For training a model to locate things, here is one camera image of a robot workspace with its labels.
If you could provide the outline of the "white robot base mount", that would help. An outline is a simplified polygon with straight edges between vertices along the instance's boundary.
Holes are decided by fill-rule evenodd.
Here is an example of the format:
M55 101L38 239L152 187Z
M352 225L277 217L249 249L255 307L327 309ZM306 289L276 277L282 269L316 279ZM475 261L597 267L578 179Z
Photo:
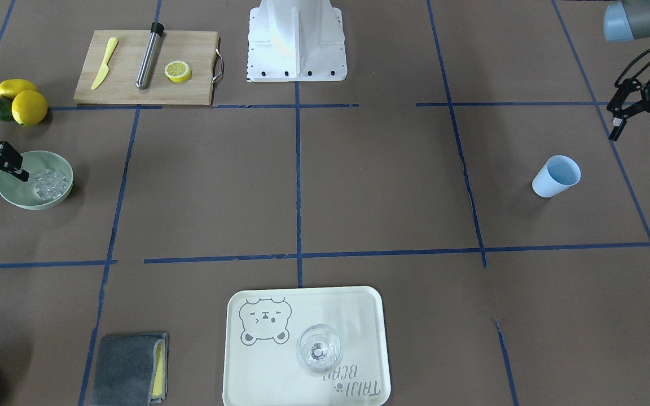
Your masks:
M248 18L248 82L338 82L348 77L345 29L330 1L262 1Z

